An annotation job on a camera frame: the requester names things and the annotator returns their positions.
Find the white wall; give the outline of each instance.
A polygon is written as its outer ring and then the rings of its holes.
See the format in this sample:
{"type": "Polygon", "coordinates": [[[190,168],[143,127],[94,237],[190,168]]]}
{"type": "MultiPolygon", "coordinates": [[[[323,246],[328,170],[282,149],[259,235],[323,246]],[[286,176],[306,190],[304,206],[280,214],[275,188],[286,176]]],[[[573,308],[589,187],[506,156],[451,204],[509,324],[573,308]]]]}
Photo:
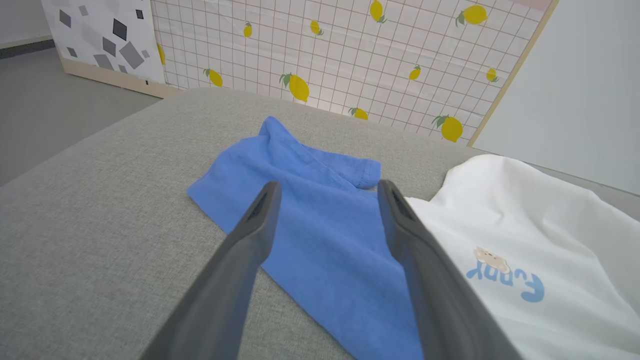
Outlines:
{"type": "Polygon", "coordinates": [[[0,48],[51,35],[40,0],[2,0],[0,3],[0,48]]]}
{"type": "Polygon", "coordinates": [[[474,147],[640,194],[640,0],[560,0],[474,147]]]}

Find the dark baseboard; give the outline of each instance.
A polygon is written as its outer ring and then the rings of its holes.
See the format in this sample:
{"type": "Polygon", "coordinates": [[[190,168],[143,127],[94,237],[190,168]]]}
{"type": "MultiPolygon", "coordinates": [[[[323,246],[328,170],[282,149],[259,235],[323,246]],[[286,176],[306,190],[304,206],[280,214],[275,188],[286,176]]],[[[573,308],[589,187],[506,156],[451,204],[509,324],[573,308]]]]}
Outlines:
{"type": "Polygon", "coordinates": [[[35,53],[36,51],[42,51],[56,47],[53,40],[45,40],[34,42],[32,44],[24,44],[14,47],[7,47],[6,49],[0,49],[0,59],[13,58],[14,56],[35,53]]]}

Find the white fabric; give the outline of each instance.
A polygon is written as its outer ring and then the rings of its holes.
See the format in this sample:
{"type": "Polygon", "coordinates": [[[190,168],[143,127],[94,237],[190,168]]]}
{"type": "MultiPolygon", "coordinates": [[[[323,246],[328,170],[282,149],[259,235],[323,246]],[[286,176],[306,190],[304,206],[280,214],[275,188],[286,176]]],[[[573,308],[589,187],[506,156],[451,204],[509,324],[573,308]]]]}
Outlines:
{"type": "Polygon", "coordinates": [[[640,223],[495,155],[407,201],[524,358],[640,358],[640,223]]]}

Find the gray floor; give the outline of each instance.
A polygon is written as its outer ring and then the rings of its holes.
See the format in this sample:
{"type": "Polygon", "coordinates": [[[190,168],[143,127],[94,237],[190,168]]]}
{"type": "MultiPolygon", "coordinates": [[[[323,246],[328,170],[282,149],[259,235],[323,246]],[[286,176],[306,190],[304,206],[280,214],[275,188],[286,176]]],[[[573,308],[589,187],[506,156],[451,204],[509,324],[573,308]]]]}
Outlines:
{"type": "Polygon", "coordinates": [[[0,60],[0,186],[159,100],[68,75],[55,49],[0,60]]]}

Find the garment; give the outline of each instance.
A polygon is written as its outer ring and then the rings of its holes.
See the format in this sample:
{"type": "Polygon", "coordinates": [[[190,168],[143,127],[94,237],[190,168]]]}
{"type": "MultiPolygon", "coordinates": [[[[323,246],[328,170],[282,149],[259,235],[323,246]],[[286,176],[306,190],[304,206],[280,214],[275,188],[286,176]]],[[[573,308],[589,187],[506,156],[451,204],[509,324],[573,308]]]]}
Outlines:
{"type": "Polygon", "coordinates": [[[494,155],[407,201],[526,359],[640,358],[640,223],[494,155]]]}
{"type": "Polygon", "coordinates": [[[375,192],[380,163],[299,143],[277,119],[222,152],[188,189],[229,233],[260,189],[282,185],[262,267],[360,359],[421,359],[404,272],[390,255],[375,192]]]}

